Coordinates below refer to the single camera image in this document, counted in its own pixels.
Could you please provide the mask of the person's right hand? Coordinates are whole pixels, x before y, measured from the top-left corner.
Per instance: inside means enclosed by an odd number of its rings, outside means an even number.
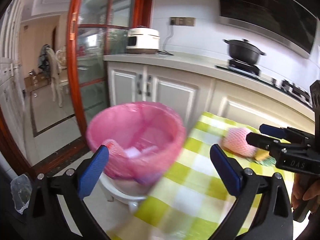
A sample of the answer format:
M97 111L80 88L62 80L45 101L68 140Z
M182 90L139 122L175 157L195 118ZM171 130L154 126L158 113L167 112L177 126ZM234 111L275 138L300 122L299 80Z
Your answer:
M315 181L307 190L301 188L300 174L295 173L293 188L291 193L291 207L295 210L299 207L302 201L308 201L313 198L316 199L313 206L310 208L311 213L315 213L319 208L319 195L320 195L320 181Z

